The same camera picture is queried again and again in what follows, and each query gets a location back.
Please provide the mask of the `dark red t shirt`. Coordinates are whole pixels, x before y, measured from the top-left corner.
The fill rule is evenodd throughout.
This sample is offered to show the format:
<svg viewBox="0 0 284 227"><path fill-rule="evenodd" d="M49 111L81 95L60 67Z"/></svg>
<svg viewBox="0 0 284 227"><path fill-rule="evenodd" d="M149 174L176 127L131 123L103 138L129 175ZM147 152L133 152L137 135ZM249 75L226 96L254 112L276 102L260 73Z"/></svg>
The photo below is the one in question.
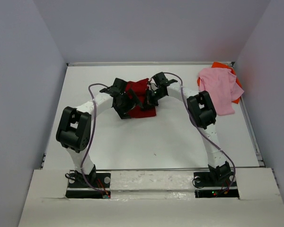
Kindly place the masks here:
<svg viewBox="0 0 284 227"><path fill-rule="evenodd" d="M146 90L148 87L148 81L149 79L142 79L139 81L128 81L126 85L126 93L129 94L129 89L132 89L133 92L137 95L139 100L144 103L146 98ZM149 117L155 117L156 116L156 109L155 107L150 107L149 109L143 110L139 106L136 106L134 109L130 110L128 112L129 116L131 118L149 118Z"/></svg>

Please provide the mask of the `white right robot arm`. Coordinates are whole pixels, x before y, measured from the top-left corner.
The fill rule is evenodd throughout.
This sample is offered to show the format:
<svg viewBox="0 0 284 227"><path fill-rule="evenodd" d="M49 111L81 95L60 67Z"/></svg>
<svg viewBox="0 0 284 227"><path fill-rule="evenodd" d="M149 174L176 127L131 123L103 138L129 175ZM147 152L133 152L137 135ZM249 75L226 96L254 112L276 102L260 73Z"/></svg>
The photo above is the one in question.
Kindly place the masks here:
<svg viewBox="0 0 284 227"><path fill-rule="evenodd" d="M235 180L235 164L220 148L215 127L217 113L209 93L186 88L178 75L160 72L148 80L146 104L158 105L166 96L183 102L191 124L200 133L207 154L209 182L228 190Z"/></svg>

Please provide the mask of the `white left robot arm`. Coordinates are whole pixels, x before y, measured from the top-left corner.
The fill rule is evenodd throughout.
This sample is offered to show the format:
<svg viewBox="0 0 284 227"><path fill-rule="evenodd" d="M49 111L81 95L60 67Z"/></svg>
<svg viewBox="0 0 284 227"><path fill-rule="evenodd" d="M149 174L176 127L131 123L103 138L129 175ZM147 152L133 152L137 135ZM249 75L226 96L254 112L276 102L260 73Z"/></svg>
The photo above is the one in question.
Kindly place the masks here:
<svg viewBox="0 0 284 227"><path fill-rule="evenodd" d="M142 108L139 98L147 88L147 79L137 82L116 78L111 86L102 84L91 101L74 107L64 108L56 133L56 140L65 148L75 165L75 172L67 177L92 187L96 179L96 166L90 160L89 150L94 138L97 116L113 108L122 120L135 117L137 109Z"/></svg>

